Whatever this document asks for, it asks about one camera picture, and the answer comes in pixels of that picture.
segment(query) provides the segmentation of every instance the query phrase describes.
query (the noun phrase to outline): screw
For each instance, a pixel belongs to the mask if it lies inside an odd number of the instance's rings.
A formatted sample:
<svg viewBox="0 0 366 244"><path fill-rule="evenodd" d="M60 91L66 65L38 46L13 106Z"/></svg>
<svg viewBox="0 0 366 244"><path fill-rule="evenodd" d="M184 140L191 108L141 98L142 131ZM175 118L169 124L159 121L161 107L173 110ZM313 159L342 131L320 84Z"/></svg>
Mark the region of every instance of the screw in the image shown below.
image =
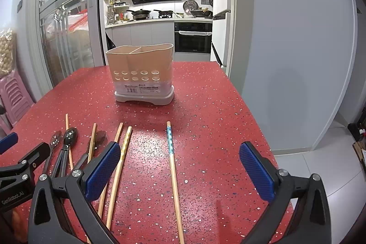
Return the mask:
<svg viewBox="0 0 366 244"><path fill-rule="evenodd" d="M73 177L79 177L80 175L81 175L81 171L80 170L73 171Z"/></svg>
<svg viewBox="0 0 366 244"><path fill-rule="evenodd" d="M282 177L286 177L288 175L288 171L285 169L279 169L278 173L280 174L280 176Z"/></svg>
<svg viewBox="0 0 366 244"><path fill-rule="evenodd" d="M41 181L45 181L47 179L47 175L46 174L42 174L41 176L40 176L40 180Z"/></svg>
<svg viewBox="0 0 366 244"><path fill-rule="evenodd" d="M313 180L315 180L315 181L319 181L319 180L320 180L320 176L319 176L318 174L313 174L313 175L312 175L312 178L313 178Z"/></svg>

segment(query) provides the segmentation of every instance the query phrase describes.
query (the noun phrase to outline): red table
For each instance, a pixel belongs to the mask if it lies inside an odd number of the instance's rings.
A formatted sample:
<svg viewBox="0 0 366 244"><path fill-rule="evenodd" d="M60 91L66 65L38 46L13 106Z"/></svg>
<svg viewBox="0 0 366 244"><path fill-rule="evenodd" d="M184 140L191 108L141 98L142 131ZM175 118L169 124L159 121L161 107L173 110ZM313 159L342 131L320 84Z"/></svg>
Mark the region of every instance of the red table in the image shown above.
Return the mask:
<svg viewBox="0 0 366 244"><path fill-rule="evenodd" d="M248 107L217 63L175 62L173 67L175 98L162 107L118 103L108 67L79 69L19 121L13 129L19 143L0 156L0 166L16 163L40 141L49 142L55 131L64 132L66 113L70 126L79 130L72 149L74 163L86 150L94 122L98 130L107 131L109 140L120 122L125 123L121 139L131 125L111 230L120 243L179 243L166 141L166 122L171 121L186 243L239 243L267 206L239 161L239 145L250 140L276 162ZM107 204L111 187L109 183ZM85 241L70 203L65 204ZM27 218L29 208L30 201L18 211ZM289 207L274 238L281 237L291 214Z"/></svg>

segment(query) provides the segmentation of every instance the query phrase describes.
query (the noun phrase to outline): beige utensil holder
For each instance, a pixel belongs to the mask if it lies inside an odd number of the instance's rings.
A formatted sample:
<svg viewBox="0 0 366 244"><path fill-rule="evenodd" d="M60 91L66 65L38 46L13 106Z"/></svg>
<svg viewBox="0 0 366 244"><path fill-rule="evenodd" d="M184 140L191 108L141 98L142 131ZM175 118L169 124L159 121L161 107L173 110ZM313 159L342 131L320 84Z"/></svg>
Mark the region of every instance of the beige utensil holder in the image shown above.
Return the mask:
<svg viewBox="0 0 366 244"><path fill-rule="evenodd" d="M172 44L120 46L106 54L117 101L140 100L155 105L172 101Z"/></svg>

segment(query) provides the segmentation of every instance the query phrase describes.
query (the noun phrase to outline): oven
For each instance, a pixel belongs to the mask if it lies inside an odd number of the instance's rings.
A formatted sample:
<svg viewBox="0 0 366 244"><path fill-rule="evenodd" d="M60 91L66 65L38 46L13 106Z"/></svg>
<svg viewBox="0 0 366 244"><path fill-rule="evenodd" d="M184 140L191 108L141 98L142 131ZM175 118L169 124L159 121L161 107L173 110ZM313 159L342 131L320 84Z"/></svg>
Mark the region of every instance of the oven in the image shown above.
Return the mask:
<svg viewBox="0 0 366 244"><path fill-rule="evenodd" d="M175 53L211 53L212 23L174 22Z"/></svg>

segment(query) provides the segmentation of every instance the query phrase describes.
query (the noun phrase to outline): blue gripper pad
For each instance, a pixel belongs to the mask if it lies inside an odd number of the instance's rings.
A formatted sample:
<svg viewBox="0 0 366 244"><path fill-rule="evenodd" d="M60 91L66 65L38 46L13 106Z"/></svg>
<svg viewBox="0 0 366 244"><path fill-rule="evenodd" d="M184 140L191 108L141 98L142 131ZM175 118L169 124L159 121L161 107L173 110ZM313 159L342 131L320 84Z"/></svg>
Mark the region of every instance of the blue gripper pad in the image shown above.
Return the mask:
<svg viewBox="0 0 366 244"><path fill-rule="evenodd" d="M246 143L240 145L239 157L261 199L270 203L275 198L274 181L262 163Z"/></svg>
<svg viewBox="0 0 366 244"><path fill-rule="evenodd" d="M121 148L118 143L109 149L107 154L96 166L95 170L86 181L85 198L89 201L95 201L99 198L110 176L116 168L121 156Z"/></svg>
<svg viewBox="0 0 366 244"><path fill-rule="evenodd" d="M0 141L0 154L13 147L18 143L18 135L16 133L8 134L5 138Z"/></svg>

